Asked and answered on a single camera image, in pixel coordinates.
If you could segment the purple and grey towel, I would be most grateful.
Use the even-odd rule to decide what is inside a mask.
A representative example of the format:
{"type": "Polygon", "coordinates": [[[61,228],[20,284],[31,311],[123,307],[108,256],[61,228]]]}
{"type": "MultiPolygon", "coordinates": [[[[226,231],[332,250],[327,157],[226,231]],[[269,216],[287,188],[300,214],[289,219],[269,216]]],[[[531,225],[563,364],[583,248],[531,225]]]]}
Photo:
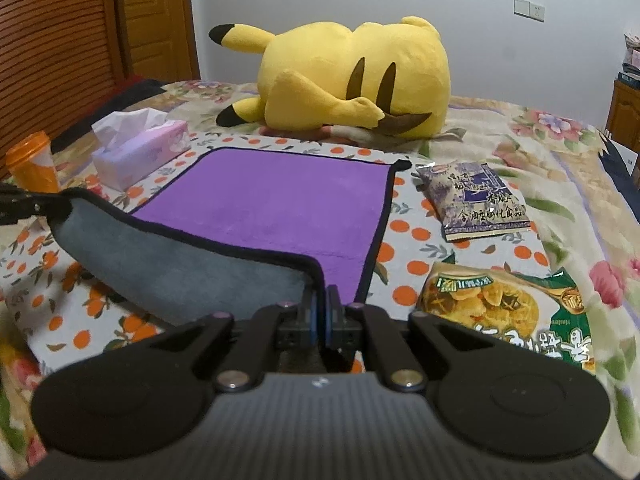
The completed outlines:
{"type": "Polygon", "coordinates": [[[367,298],[405,160],[363,162],[217,148],[135,211],[67,191],[49,219],[58,244],[95,278],[170,325],[335,286],[367,298]]]}

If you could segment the orange plastic cup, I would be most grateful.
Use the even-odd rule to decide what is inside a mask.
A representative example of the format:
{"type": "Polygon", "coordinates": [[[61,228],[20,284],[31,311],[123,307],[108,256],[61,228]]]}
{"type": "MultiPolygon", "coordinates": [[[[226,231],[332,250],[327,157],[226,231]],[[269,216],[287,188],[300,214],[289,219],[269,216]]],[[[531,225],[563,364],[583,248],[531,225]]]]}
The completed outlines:
{"type": "Polygon", "coordinates": [[[6,166],[20,188],[36,193],[61,191],[51,141],[44,131],[26,136],[6,152],[6,166]]]}

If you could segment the orange fruit pattern cloth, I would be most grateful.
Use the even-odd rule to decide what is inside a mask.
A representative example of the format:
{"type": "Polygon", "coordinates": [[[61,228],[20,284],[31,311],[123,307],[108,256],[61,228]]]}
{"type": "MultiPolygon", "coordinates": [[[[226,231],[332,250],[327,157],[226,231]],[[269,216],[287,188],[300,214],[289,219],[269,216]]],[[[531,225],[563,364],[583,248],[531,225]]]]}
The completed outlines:
{"type": "MultiPolygon", "coordinates": [[[[125,193],[100,185],[88,168],[80,182],[124,211],[132,211],[217,148],[254,148],[306,154],[313,158],[391,164],[394,153],[340,144],[304,143],[249,133],[194,133],[189,151],[134,185],[125,193]]],[[[368,298],[403,320],[416,303],[432,265],[454,255],[457,262],[545,276],[546,251],[532,230],[513,235],[448,243],[430,202],[410,172],[395,179],[390,218],[373,271],[368,298]]],[[[106,292],[55,243],[39,221],[26,221],[22,232],[1,256],[1,310],[28,342],[40,370],[50,372],[104,350],[151,337],[162,329],[146,314],[135,314],[126,302],[106,292]]]]}

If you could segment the pink tissue box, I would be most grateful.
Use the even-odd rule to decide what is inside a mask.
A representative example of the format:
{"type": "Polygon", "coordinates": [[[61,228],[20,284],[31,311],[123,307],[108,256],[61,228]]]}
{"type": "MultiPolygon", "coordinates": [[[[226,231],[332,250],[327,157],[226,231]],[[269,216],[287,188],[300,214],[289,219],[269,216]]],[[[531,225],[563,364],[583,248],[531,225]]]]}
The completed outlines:
{"type": "Polygon", "coordinates": [[[92,131],[100,144],[91,154],[96,174],[117,191],[127,191],[190,146],[188,124],[151,107],[108,114],[92,131]]]}

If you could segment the wooden slatted headboard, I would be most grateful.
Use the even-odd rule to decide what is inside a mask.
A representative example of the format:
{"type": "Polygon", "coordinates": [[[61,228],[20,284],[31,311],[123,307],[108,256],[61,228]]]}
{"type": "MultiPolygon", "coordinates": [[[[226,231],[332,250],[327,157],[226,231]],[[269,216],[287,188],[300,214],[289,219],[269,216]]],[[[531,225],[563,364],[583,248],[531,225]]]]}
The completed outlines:
{"type": "Polygon", "coordinates": [[[55,139],[122,88],[117,0],[1,0],[1,149],[55,139]]]}

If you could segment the purple snack bag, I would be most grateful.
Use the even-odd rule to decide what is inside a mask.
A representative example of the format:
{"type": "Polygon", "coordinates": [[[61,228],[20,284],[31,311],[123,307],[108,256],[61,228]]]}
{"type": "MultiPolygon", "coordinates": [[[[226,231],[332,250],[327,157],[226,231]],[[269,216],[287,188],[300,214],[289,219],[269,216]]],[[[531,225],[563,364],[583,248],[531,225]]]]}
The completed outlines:
{"type": "Polygon", "coordinates": [[[416,168],[447,242],[528,230],[525,206],[486,162],[416,168]]]}

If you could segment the green snack bag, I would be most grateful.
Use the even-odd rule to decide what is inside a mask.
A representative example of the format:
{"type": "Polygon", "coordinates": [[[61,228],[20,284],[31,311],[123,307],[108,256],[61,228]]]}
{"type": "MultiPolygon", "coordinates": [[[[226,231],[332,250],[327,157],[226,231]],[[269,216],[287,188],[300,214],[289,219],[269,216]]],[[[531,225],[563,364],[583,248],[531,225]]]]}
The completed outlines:
{"type": "Polygon", "coordinates": [[[565,270],[536,278],[436,263],[416,308],[591,374],[596,371],[586,308],[565,270]]]}

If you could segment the floral bed quilt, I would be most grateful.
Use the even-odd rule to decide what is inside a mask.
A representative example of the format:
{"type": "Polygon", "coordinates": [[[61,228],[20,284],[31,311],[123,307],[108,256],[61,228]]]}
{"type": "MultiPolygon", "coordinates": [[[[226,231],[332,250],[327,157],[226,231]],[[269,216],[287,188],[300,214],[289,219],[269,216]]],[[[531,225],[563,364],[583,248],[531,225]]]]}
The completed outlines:
{"type": "MultiPolygon", "coordinates": [[[[619,188],[602,164],[605,140],[596,127],[512,103],[453,98],[436,138],[384,148],[370,136],[263,133],[246,125],[215,124],[230,103],[254,96],[252,84],[200,80],[142,82],[128,91],[133,108],[153,107],[184,120],[194,133],[249,133],[304,143],[368,148],[413,162],[484,160],[521,196],[546,251],[550,272],[567,270],[587,310],[596,373],[612,402],[598,445],[601,460],[624,477],[639,471],[639,193],[619,188]]],[[[62,182],[87,188],[80,175],[93,168],[96,138],[79,126],[54,160],[62,182]]],[[[22,232],[23,220],[1,231],[1,255],[22,232]]],[[[43,370],[20,330],[1,310],[1,470],[21,477],[43,449],[27,405],[43,370]]]]}

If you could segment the wooden door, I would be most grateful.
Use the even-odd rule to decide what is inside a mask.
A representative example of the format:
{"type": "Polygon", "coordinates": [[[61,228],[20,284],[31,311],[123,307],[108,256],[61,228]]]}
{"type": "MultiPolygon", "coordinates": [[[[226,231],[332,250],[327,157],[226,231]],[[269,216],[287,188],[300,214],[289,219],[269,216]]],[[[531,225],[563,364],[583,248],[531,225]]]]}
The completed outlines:
{"type": "Polygon", "coordinates": [[[166,82],[198,79],[191,0],[118,0],[130,72],[166,82]]]}

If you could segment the yellow Pikachu plush toy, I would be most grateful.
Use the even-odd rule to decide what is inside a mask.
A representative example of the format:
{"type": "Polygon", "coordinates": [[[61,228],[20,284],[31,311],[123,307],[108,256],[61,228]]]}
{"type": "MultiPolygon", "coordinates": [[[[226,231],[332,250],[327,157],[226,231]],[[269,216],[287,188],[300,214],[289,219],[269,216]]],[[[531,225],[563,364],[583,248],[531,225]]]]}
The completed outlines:
{"type": "Polygon", "coordinates": [[[438,30],[425,18],[363,23],[314,22],[282,34],[220,24],[208,36],[262,60],[257,93],[218,114],[217,125],[250,122],[281,131],[354,127],[380,136],[428,139],[446,122],[451,79],[438,30]]]}

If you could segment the white paper by bed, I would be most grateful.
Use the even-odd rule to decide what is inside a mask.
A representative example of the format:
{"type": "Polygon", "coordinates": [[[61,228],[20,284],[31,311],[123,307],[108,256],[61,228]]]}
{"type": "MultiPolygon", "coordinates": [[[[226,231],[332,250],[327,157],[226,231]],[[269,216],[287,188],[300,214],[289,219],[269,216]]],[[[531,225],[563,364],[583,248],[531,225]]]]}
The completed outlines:
{"type": "Polygon", "coordinates": [[[614,183],[626,190],[639,188],[639,154],[631,148],[615,141],[608,134],[605,138],[606,153],[602,156],[602,164],[614,183]]]}

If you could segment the wooden side cabinet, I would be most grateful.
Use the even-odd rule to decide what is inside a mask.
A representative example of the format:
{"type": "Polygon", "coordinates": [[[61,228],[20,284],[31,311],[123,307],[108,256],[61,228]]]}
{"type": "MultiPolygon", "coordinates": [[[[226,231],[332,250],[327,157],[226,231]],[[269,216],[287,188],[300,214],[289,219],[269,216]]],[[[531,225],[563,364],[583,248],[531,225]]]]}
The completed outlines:
{"type": "Polygon", "coordinates": [[[616,80],[606,128],[612,139],[635,152],[639,151],[640,93],[616,80]]]}

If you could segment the stack of books and papers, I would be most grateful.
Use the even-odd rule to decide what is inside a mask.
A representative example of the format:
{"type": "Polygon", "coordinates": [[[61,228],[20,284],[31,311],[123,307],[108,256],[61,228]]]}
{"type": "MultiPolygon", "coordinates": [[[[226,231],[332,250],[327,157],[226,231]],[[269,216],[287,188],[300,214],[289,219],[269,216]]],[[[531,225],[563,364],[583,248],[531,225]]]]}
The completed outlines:
{"type": "Polygon", "coordinates": [[[617,79],[628,84],[629,87],[640,88],[640,41],[639,36],[625,34],[626,52],[623,59],[622,70],[617,79]]]}

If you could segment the white wall switch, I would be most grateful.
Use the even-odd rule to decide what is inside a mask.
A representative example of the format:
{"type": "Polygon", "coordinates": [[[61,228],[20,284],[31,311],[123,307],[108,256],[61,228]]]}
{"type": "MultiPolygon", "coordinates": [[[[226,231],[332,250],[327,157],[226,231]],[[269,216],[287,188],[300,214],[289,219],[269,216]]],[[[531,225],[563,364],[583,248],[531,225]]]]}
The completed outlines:
{"type": "Polygon", "coordinates": [[[536,22],[544,22],[546,18],[546,9],[538,3],[532,3],[528,0],[513,0],[513,13],[522,18],[530,18],[536,22]]]}

